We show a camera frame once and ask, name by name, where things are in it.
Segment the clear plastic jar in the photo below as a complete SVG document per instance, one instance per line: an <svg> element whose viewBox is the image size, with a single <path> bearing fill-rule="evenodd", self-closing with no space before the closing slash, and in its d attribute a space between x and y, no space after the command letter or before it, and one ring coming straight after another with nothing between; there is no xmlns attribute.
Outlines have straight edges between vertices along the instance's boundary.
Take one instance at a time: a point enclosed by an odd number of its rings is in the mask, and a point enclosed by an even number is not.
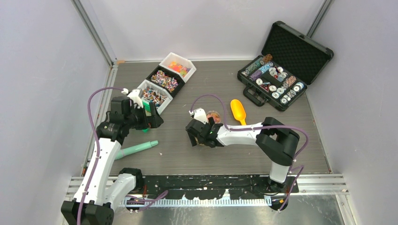
<svg viewBox="0 0 398 225"><path fill-rule="evenodd" d="M207 112L207 118L213 118L215 123L221 123L222 118L221 115L217 111L208 111Z"/></svg>

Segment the green bin with candies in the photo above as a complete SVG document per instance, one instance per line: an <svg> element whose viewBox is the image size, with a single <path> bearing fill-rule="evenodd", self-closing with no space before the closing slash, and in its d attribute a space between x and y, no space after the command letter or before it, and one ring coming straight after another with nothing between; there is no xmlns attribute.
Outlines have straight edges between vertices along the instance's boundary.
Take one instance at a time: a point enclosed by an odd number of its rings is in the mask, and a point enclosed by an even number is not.
<svg viewBox="0 0 398 225"><path fill-rule="evenodd" d="M143 130L144 133L147 133L149 129L152 127L152 122L155 120L155 115L156 115L156 107L153 102L143 102L144 110L145 110L145 116L148 121L148 126L146 129Z"/></svg>

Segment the orange plastic scoop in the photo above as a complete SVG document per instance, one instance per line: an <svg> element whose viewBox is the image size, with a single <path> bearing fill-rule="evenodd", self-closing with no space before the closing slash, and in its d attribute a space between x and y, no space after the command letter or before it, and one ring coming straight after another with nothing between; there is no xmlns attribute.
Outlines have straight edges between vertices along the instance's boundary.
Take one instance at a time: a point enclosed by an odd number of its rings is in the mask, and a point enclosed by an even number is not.
<svg viewBox="0 0 398 225"><path fill-rule="evenodd" d="M238 99L233 99L230 102L230 108L233 114L233 117L236 121L239 121L239 123L242 126L246 125L246 112L245 109L242 105L242 103Z"/></svg>

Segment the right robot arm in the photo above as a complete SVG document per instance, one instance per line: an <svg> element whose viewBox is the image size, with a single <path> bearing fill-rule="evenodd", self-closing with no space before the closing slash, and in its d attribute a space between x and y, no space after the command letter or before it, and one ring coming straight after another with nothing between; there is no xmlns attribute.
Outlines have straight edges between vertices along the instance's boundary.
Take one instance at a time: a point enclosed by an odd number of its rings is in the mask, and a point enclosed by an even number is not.
<svg viewBox="0 0 398 225"><path fill-rule="evenodd" d="M272 162L268 177L270 191L281 192L286 187L287 174L293 164L300 136L277 119L266 117L262 123L241 126L192 119L185 130L192 146L201 144L210 148L229 145L259 147Z"/></svg>

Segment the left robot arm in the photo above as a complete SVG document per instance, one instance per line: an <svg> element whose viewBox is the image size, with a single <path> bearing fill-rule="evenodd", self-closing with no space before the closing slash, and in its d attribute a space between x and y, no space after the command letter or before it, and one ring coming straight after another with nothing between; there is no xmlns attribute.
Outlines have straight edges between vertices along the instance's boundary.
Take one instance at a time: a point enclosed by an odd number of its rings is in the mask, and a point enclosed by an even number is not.
<svg viewBox="0 0 398 225"><path fill-rule="evenodd" d="M70 225L111 225L126 195L144 188L142 172L124 168L107 187L111 167L132 129L158 128L164 121L153 102L147 112L139 97L114 97L106 118L95 129L95 146L86 174L72 200L64 201L61 213Z"/></svg>

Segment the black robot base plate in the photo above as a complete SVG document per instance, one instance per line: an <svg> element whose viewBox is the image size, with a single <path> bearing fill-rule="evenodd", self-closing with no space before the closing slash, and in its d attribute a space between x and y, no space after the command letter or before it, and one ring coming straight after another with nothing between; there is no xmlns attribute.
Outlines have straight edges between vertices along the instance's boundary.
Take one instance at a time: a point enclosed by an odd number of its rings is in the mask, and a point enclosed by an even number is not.
<svg viewBox="0 0 398 225"><path fill-rule="evenodd" d="M287 177L279 190L271 187L267 175L147 175L130 194L144 194L146 198L155 198L165 190L166 199L188 200L221 199L229 194L233 200L261 199L264 195L298 193L294 177Z"/></svg>

